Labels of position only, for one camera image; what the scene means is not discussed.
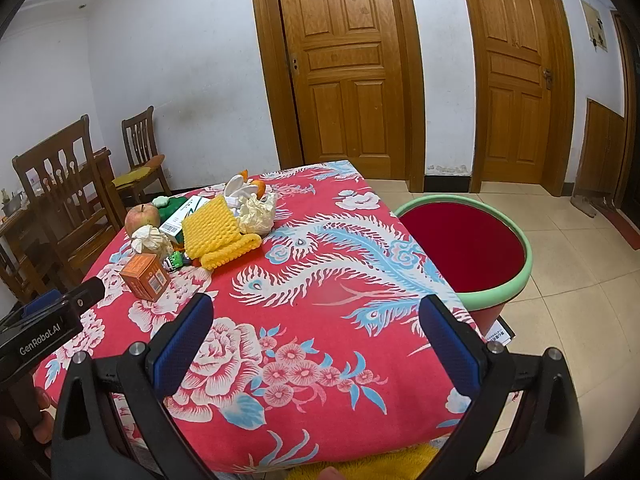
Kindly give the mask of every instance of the red mat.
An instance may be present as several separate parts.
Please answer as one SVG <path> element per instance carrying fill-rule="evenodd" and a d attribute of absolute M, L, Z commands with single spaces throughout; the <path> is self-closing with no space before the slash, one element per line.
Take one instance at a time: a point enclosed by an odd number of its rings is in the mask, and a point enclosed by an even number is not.
<path fill-rule="evenodd" d="M 596 209 L 613 224 L 613 227 L 618 230 L 633 250 L 637 251 L 640 249 L 640 234 L 638 234 L 633 226 L 619 212 L 597 206 Z"/>
<path fill-rule="evenodd" d="M 520 239 L 489 213 L 464 204 L 419 205 L 400 219 L 456 292 L 502 285 L 524 266 Z"/>

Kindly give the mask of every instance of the white wall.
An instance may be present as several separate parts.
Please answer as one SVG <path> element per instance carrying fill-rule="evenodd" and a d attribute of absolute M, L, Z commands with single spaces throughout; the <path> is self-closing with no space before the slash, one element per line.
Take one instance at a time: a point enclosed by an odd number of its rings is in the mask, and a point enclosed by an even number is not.
<path fill-rule="evenodd" d="M 470 174 L 476 77 L 466 0 L 414 0 L 427 117 L 426 173 Z"/>
<path fill-rule="evenodd" d="M 252 0 L 101 0 L 89 24 L 116 174 L 128 171 L 120 123 L 149 105 L 172 189 L 279 168 Z"/>
<path fill-rule="evenodd" d="M 575 67 L 575 119 L 569 164 L 564 180 L 574 182 L 582 152 L 587 99 L 591 98 L 624 116 L 624 86 L 620 45 L 611 17 L 610 0 L 584 0 L 600 12 L 607 51 L 595 48 L 580 0 L 562 0 L 569 21 Z"/>
<path fill-rule="evenodd" d="M 609 0 L 585 0 L 600 11 L 608 52 L 594 51 L 580 0 L 562 0 L 574 48 L 575 120 L 565 180 L 575 180 L 592 98 L 623 114 L 620 48 Z M 414 0 L 424 67 L 426 173 L 470 174 L 476 136 L 476 83 L 466 0 Z"/>
<path fill-rule="evenodd" d="M 12 158 L 89 114 L 92 145 L 104 146 L 89 79 L 86 22 L 65 20 L 0 41 L 0 187 L 20 187 Z M 15 298 L 0 282 L 0 316 Z"/>

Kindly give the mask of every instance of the green stool rim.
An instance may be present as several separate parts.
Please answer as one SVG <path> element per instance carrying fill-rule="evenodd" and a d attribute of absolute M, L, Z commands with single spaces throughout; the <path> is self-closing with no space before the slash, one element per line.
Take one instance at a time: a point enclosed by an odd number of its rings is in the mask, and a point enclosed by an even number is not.
<path fill-rule="evenodd" d="M 425 195 L 418 198 L 414 198 L 410 202 L 400 206 L 395 215 L 400 219 L 403 214 L 411 209 L 428 203 L 434 202 L 453 202 L 459 204 L 466 204 L 476 209 L 480 209 L 489 213 L 494 218 L 500 220 L 518 237 L 522 245 L 524 246 L 525 261 L 522 269 L 516 276 L 511 278 L 508 282 L 498 285 L 494 288 L 488 288 L 487 290 L 478 290 L 476 292 L 456 292 L 456 295 L 460 298 L 460 301 L 467 310 L 482 310 L 484 308 L 490 308 L 506 301 L 515 298 L 527 285 L 529 276 L 531 275 L 531 269 L 533 268 L 533 251 L 527 237 L 522 230 L 511 220 L 508 216 L 504 215 L 497 209 L 483 203 L 478 202 L 472 198 L 451 194 L 434 194 Z"/>

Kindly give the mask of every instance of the black baseboard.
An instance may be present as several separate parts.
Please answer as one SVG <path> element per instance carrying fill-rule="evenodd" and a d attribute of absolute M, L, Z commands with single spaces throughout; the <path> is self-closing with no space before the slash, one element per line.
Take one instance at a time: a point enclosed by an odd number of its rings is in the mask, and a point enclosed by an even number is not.
<path fill-rule="evenodd" d="M 575 182 L 565 182 L 562 184 L 562 191 L 560 192 L 560 196 L 571 196 L 574 194 Z"/>
<path fill-rule="evenodd" d="M 471 177 L 465 175 L 425 175 L 425 193 L 468 193 Z"/>

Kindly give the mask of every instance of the apple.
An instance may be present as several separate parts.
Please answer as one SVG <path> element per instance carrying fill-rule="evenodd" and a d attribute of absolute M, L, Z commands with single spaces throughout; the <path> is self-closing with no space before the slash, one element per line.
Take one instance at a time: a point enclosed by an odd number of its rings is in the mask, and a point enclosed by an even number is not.
<path fill-rule="evenodd" d="M 124 230 L 131 238 L 131 235 L 143 225 L 160 227 L 160 213 L 158 208 L 152 204 L 140 204 L 132 207 L 124 219 Z"/>

